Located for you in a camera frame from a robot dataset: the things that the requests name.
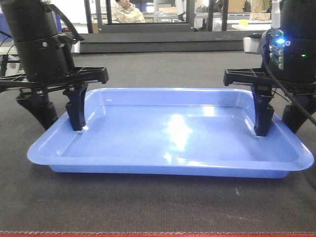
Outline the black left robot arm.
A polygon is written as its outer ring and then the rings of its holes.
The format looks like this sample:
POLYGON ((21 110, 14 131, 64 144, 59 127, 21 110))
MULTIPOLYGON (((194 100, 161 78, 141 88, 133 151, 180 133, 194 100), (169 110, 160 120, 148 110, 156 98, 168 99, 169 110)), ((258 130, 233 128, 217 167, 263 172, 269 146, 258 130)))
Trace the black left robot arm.
POLYGON ((106 83, 105 67, 77 67, 72 45, 82 37, 69 19, 48 0, 3 0, 1 10, 11 32, 23 73, 1 77, 0 89, 18 89, 17 102, 45 128, 58 119, 49 93, 68 97, 66 110, 73 130, 85 126, 84 104, 89 83, 106 83))

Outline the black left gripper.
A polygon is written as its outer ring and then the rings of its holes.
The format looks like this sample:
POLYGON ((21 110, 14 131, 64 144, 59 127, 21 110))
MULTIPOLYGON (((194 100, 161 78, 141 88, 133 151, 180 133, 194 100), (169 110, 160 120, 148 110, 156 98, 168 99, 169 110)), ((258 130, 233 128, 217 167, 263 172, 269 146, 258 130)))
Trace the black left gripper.
MULTIPOLYGON (((73 43, 82 40, 69 33, 61 33, 52 37, 15 42, 20 63, 24 73, 0 78, 0 91, 9 88, 45 88, 67 87, 63 91, 68 97, 66 110, 74 131, 81 131, 86 125, 84 106, 87 83, 109 80, 105 67, 76 67, 71 54, 73 43)), ((35 89, 19 89, 17 103, 29 111, 43 126, 49 129, 57 120, 54 104, 49 100, 47 92, 35 89)))

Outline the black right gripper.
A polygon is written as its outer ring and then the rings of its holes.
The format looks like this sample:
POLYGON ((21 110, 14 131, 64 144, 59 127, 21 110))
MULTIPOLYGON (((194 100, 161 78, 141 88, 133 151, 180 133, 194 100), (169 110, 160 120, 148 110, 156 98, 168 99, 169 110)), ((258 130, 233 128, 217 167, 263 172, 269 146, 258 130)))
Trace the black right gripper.
MULTIPOLYGON (((255 124, 257 136, 269 132, 274 108, 272 88, 282 84, 288 91, 310 92, 316 89, 316 39, 296 38, 282 30, 267 30, 267 46, 261 53, 260 68, 226 69, 223 82, 225 86, 233 83, 251 85, 254 99, 255 124)), ((316 95, 298 95, 294 99, 310 114, 316 112, 316 95)), ((282 121, 296 133, 308 118, 293 103, 286 105, 282 121)))

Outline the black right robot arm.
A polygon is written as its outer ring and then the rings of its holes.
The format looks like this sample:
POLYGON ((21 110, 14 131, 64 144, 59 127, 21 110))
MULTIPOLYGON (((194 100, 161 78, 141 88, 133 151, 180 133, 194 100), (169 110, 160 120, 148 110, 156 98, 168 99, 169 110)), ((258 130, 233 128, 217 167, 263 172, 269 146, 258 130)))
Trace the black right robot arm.
POLYGON ((273 89, 280 88, 291 101, 282 121, 292 132, 316 111, 316 2, 314 0, 274 0, 271 27, 243 40, 244 52, 260 54, 262 65, 251 69, 226 69, 225 86, 250 85, 254 99, 254 131, 266 136, 274 109, 273 89))

